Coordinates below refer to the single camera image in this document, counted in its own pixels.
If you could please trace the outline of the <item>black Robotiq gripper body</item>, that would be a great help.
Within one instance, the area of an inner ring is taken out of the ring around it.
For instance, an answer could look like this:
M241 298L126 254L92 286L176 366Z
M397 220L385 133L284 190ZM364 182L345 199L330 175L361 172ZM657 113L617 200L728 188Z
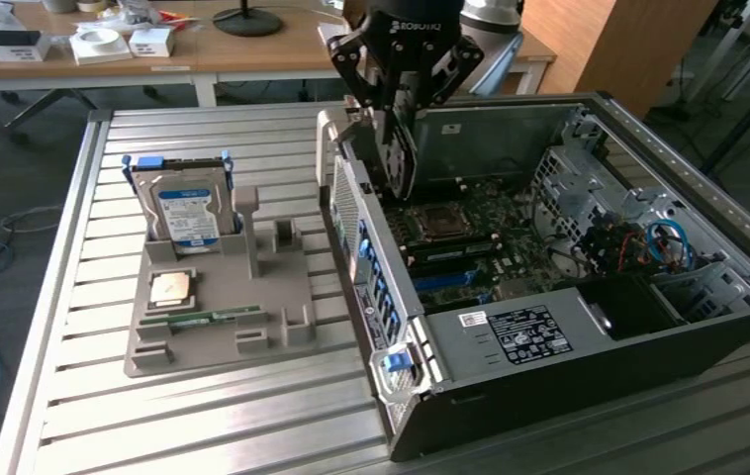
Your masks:
M460 38L460 1L365 1L345 43L364 48L380 70L417 66L422 54L437 61Z

